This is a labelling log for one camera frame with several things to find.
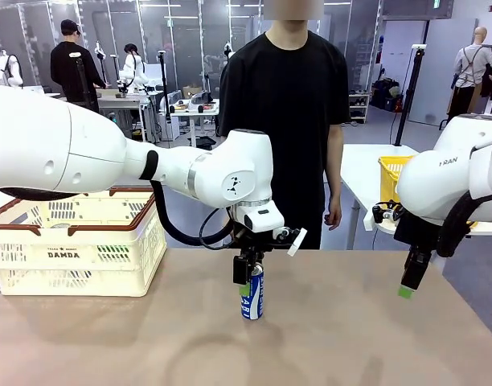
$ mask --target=robot arm logo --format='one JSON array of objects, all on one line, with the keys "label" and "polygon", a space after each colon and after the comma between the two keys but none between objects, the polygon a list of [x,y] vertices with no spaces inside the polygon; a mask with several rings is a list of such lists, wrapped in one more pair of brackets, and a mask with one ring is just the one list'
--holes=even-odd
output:
[{"label": "robot arm logo", "polygon": [[234,195],[237,195],[237,190],[236,186],[240,184],[240,181],[237,177],[232,177],[233,185],[232,187],[228,188],[227,191],[233,191]]}]

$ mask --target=beige tabletop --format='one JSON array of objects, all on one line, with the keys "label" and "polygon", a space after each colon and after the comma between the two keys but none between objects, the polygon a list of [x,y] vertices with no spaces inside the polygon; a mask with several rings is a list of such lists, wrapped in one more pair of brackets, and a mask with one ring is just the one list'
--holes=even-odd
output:
[{"label": "beige tabletop", "polygon": [[144,298],[0,296],[0,385],[491,386],[492,334],[405,253],[269,253],[246,321],[233,251],[171,249]]}]

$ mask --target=apron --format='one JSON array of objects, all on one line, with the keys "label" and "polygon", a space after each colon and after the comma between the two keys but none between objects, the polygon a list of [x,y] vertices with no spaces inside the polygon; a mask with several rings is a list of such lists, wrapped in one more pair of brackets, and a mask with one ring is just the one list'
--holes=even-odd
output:
[{"label": "apron", "polygon": [[474,59],[477,57],[477,55],[481,49],[483,49],[483,47],[479,47],[475,51],[473,58],[470,60],[469,57],[467,56],[466,52],[465,52],[465,48],[462,48],[462,50],[464,52],[464,57],[467,60],[468,65],[466,68],[464,68],[462,70],[462,72],[458,76],[458,79],[463,80],[463,83],[460,87],[455,85],[455,88],[453,89],[452,95],[449,98],[448,111],[446,112],[447,114],[449,114],[449,111],[451,109],[451,105],[452,105],[452,101],[453,101],[453,97],[455,96],[455,93],[458,92],[460,90],[460,88],[462,86],[466,85],[467,83],[473,83],[473,87],[474,87],[473,96],[471,98],[471,103],[469,104],[469,108],[468,108],[467,113],[472,113],[475,110],[475,107],[476,107],[477,102],[478,102],[478,98],[480,97],[480,92],[482,91],[482,83],[475,84],[475,82],[474,82]]}]

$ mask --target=white shirt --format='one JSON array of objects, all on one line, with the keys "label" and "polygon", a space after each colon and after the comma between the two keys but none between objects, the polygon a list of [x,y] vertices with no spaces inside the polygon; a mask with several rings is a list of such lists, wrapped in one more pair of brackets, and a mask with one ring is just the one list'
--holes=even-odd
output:
[{"label": "white shirt", "polygon": [[455,73],[459,75],[455,85],[457,87],[473,87],[476,84],[480,84],[486,73],[486,64],[490,64],[492,67],[492,51],[490,48],[483,47],[480,44],[471,44],[461,49],[455,59]]}]

